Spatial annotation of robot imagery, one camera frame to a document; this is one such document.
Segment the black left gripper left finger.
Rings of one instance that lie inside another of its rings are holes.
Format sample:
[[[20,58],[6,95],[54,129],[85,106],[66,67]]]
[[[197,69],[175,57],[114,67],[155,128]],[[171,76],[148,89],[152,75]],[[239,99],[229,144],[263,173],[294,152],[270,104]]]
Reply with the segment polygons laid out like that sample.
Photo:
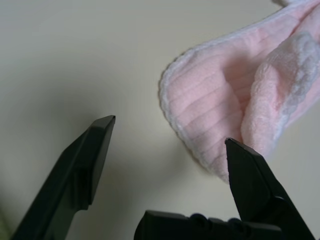
[[[102,175],[116,117],[95,120],[60,155],[13,240],[64,240],[75,214],[88,210]]]

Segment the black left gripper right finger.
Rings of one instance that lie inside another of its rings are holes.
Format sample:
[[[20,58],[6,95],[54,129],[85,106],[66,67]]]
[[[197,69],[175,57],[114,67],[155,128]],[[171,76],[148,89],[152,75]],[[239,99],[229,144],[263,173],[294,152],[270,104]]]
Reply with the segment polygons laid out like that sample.
[[[241,220],[276,226],[286,240],[313,240],[313,234],[263,156],[230,137],[225,146],[229,186]]]

